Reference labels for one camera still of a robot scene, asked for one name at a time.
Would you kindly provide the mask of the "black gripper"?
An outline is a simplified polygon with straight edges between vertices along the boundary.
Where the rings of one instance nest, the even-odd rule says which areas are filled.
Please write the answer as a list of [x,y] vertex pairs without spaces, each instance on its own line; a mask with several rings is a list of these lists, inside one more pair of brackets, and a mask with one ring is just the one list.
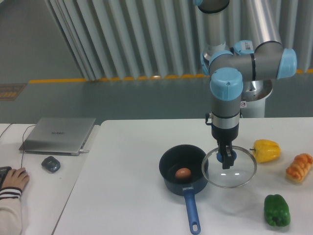
[[237,138],[239,133],[239,125],[229,129],[222,129],[215,125],[211,127],[213,138],[218,144],[217,160],[223,163],[223,169],[230,169],[233,166],[233,150],[232,142]]

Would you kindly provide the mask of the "striped sleeve forearm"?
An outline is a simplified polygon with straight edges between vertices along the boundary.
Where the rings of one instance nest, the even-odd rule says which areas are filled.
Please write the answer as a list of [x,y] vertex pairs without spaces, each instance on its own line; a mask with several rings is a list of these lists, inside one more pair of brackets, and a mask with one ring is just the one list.
[[6,187],[0,190],[0,234],[20,235],[22,232],[22,190]]

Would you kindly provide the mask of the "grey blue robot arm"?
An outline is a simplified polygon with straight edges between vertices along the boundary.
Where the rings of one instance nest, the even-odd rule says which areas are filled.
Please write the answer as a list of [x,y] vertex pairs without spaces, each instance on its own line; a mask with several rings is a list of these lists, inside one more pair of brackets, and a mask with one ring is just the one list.
[[254,52],[234,56],[228,50],[220,50],[211,56],[208,64],[202,65],[211,77],[210,126],[223,169],[232,167],[237,157],[232,141],[238,135],[244,82],[292,77],[297,67],[295,51],[281,45],[268,1],[247,0],[245,3],[255,31],[252,34],[256,44]]

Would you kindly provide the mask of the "person's hand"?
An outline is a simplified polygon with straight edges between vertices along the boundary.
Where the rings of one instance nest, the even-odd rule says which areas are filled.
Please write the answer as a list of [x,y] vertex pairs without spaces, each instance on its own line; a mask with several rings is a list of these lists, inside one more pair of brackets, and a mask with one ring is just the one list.
[[19,168],[19,169],[11,169],[8,171],[1,189],[3,188],[18,188],[21,191],[24,190],[27,183],[29,182],[29,175],[26,172],[25,167]]

